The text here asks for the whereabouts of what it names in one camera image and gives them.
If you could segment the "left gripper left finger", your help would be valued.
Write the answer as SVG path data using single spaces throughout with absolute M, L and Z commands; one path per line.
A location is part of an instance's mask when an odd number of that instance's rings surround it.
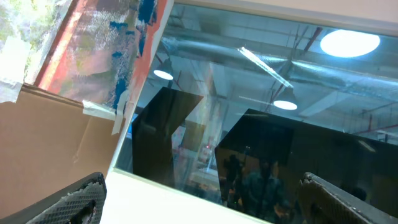
M 99 224 L 107 189 L 94 172 L 33 205 L 1 219 L 1 224 Z

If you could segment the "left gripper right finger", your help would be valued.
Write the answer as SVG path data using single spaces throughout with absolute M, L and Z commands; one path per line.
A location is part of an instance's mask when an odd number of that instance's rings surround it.
M 397 224 L 397 218 L 307 172 L 297 200 L 308 224 Z

